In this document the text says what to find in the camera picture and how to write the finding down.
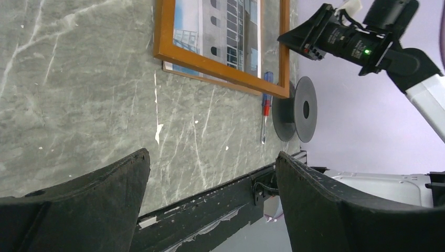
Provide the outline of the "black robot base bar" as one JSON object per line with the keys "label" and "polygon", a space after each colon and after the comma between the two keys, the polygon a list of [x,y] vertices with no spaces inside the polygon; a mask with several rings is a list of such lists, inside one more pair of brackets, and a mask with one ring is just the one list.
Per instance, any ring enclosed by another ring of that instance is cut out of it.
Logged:
{"label": "black robot base bar", "polygon": [[152,211],[138,219],[130,251],[211,251],[243,227],[264,219],[276,196],[276,164]]}

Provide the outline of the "wooden picture frame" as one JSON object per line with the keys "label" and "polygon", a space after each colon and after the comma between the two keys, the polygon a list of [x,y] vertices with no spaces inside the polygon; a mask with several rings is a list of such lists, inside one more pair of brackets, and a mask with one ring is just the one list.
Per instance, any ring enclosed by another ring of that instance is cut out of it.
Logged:
{"label": "wooden picture frame", "polygon": [[173,44],[175,1],[156,1],[153,57],[202,72],[238,87],[245,87],[278,98],[290,96],[290,52],[279,43],[279,80],[274,85],[222,63],[208,59]]}

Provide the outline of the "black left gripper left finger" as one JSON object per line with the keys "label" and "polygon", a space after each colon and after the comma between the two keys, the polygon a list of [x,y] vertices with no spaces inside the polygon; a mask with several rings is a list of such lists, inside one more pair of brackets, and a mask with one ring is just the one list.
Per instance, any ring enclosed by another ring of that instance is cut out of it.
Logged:
{"label": "black left gripper left finger", "polygon": [[129,251],[149,175],[143,148],[73,180],[1,198],[1,251]]}

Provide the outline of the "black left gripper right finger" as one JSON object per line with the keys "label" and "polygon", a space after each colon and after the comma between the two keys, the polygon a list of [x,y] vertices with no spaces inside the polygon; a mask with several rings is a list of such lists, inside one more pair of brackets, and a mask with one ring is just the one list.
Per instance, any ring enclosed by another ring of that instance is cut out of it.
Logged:
{"label": "black left gripper right finger", "polygon": [[444,207],[374,196],[308,167],[276,159],[279,196],[293,251],[444,251]]}

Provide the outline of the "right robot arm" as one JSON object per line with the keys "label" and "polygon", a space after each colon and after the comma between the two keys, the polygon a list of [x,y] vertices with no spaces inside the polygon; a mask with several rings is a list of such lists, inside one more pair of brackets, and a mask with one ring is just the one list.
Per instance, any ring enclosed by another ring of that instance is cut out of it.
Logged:
{"label": "right robot arm", "polygon": [[303,55],[342,58],[361,66],[360,76],[386,72],[443,139],[444,75],[425,52],[400,43],[418,7],[418,1],[373,1],[364,20],[357,22],[346,9],[324,3],[302,24]]}

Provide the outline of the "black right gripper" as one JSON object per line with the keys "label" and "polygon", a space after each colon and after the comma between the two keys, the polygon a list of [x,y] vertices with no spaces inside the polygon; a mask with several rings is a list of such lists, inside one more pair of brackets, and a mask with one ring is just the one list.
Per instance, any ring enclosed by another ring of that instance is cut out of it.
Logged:
{"label": "black right gripper", "polygon": [[325,54],[336,57],[342,53],[343,25],[331,4],[322,6],[307,21],[280,35],[277,41],[311,60],[321,60]]}

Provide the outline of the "building photo print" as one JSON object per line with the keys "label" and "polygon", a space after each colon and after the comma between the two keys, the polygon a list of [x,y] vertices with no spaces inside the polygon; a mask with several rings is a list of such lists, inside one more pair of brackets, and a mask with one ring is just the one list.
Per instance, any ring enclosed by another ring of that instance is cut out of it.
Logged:
{"label": "building photo print", "polygon": [[260,1],[176,1],[173,44],[260,77],[260,12]]}

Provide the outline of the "blue handled screwdriver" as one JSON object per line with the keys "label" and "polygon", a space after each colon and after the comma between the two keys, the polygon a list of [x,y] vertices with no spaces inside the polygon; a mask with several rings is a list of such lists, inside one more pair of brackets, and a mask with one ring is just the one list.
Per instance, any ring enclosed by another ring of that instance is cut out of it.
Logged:
{"label": "blue handled screwdriver", "polygon": [[[263,75],[263,79],[267,82],[273,83],[274,75],[271,71],[266,71]],[[271,96],[269,94],[262,94],[262,123],[261,123],[261,143],[265,144],[266,142],[266,133],[267,133],[267,118],[270,113],[271,108]]]}

